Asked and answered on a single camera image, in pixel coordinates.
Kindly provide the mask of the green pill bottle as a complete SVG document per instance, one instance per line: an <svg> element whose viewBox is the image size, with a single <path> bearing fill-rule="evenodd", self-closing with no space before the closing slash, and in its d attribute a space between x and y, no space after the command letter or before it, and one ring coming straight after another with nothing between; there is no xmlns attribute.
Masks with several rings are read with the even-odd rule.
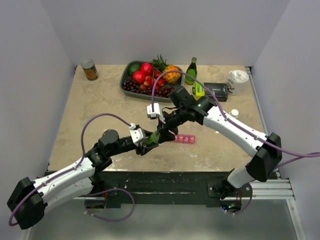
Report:
<svg viewBox="0 0 320 240"><path fill-rule="evenodd" d="M158 144L160 138L160 133L158 131L153 132L146 140L146 145Z"/></svg>

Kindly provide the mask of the pink weekly pill organizer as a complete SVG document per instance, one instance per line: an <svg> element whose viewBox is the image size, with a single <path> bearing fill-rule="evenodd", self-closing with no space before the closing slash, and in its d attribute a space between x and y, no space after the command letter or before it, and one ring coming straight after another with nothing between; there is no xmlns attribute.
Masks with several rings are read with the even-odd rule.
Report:
<svg viewBox="0 0 320 240"><path fill-rule="evenodd" d="M196 142L196 136L189 135L189 134L177 134L175 136L174 142L184 143L184 144L194 144Z"/></svg>

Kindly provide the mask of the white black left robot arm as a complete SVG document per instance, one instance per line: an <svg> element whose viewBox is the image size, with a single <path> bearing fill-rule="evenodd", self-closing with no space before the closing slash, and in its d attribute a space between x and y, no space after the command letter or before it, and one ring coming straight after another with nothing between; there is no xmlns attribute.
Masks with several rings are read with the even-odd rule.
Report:
<svg viewBox="0 0 320 240"><path fill-rule="evenodd" d="M116 130L106 130L93 148L73 164L36 180L21 179L7 201L11 211L9 225L18 225L22 230L34 226L59 200L58 194L66 193L70 198L79 187L83 187L85 195L99 196L104 184L96 178L112 164L112 156L132 150L143 156L159 144L175 140L175 134L170 130L150 132L137 128L130 133L130 136L120 138Z"/></svg>

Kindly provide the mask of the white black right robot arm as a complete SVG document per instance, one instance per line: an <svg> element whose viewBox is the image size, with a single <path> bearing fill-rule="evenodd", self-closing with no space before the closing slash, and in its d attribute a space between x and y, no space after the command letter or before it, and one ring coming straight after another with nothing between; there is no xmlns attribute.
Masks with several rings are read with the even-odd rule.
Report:
<svg viewBox="0 0 320 240"><path fill-rule="evenodd" d="M171 113L161 110L157 103L150 107L158 118L159 144L174 140L182 124L196 122L218 131L251 157L246 165L231 170L224 180L213 186L221 199L235 196L250 182L266 182L282 160L281 138L277 134L267 135L254 130L225 113L211 98L195 99L183 86L171 92L169 97L176 107Z"/></svg>

